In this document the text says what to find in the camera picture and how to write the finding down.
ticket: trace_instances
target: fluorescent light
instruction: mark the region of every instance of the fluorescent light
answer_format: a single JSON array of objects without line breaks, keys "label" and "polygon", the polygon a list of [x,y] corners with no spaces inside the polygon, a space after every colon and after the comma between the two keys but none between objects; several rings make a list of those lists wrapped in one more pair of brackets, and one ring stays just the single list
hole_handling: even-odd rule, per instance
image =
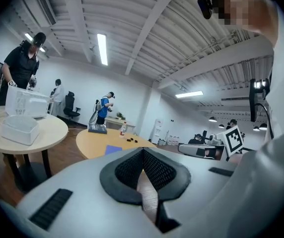
[{"label": "fluorescent light", "polygon": [[104,65],[108,65],[106,36],[103,35],[103,34],[97,34],[97,38],[98,38],[98,45],[99,45],[101,63],[104,64]]},{"label": "fluorescent light", "polygon": [[30,41],[33,40],[32,36],[30,36],[28,33],[26,33],[25,36],[26,36]]},{"label": "fluorescent light", "polygon": [[192,93],[182,93],[182,94],[177,94],[175,96],[176,98],[184,98],[184,97],[191,97],[191,96],[198,96],[198,95],[203,95],[203,92],[197,91],[197,92],[192,92]]}]

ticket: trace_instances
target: black mesh pad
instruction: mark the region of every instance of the black mesh pad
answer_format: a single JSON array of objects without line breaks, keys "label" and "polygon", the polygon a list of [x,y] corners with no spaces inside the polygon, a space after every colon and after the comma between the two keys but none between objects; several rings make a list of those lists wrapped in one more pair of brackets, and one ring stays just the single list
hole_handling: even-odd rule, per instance
[{"label": "black mesh pad", "polygon": [[176,176],[174,168],[158,160],[149,152],[144,152],[144,171],[153,187],[159,190],[170,183]]},{"label": "black mesh pad", "polygon": [[143,151],[120,163],[115,169],[115,175],[120,182],[132,189],[137,189],[139,176],[143,169]]},{"label": "black mesh pad", "polygon": [[142,169],[143,148],[138,148],[108,163],[101,170],[101,186],[106,193],[118,202],[142,205],[142,196],[136,191]]},{"label": "black mesh pad", "polygon": [[138,148],[108,163],[100,172],[100,183],[116,201],[142,205],[136,191],[142,169],[157,190],[159,202],[178,198],[191,181],[183,165],[150,148]]}]

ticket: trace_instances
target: person in white shirt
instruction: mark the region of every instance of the person in white shirt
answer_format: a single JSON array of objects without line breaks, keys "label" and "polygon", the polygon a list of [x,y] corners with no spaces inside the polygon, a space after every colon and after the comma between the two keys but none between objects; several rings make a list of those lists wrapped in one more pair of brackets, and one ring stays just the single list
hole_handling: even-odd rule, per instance
[{"label": "person in white shirt", "polygon": [[[274,47],[270,93],[266,100],[274,138],[284,134],[284,13],[271,0],[212,0],[213,12],[225,24],[264,35]],[[266,142],[270,140],[269,126]]]},{"label": "person in white shirt", "polygon": [[54,101],[53,112],[52,112],[53,116],[57,116],[60,113],[61,103],[65,97],[65,92],[61,80],[56,79],[55,84],[56,84],[56,90],[53,93],[53,95],[51,95],[51,100]]}]

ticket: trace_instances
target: round table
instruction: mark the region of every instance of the round table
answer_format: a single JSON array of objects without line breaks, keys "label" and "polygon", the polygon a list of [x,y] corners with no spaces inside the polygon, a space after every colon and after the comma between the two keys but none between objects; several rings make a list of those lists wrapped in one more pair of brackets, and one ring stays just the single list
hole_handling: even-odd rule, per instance
[{"label": "round table", "polygon": [[[7,117],[5,106],[0,106],[0,122]],[[47,178],[52,176],[47,149],[60,143],[68,133],[67,125],[57,117],[47,114],[45,118],[36,119],[39,124],[39,134],[32,145],[23,145],[1,136],[0,125],[0,152],[7,157],[15,177],[17,187],[28,192]],[[43,163],[31,163],[28,154],[42,152]],[[14,155],[22,154],[25,165],[16,166]]]},{"label": "round table", "polygon": [[151,142],[133,135],[125,133],[124,137],[119,137],[120,131],[116,129],[107,129],[107,134],[88,132],[87,129],[80,132],[76,137],[76,143],[80,152],[88,159],[103,156],[107,145],[122,147],[127,150],[136,147],[156,147]]}]

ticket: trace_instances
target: ceiling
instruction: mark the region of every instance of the ceiling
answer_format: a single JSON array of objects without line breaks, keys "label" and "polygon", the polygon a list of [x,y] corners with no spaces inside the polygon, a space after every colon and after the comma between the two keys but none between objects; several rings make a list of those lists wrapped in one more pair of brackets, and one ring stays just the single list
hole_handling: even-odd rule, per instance
[{"label": "ceiling", "polygon": [[205,115],[249,120],[249,80],[268,77],[270,43],[255,33],[203,18],[197,0],[48,0],[56,18],[40,27],[23,0],[11,8],[32,34],[47,34],[48,57],[100,65],[97,33],[107,36],[109,69],[123,68],[159,81],[167,95],[201,90],[183,99]]}]

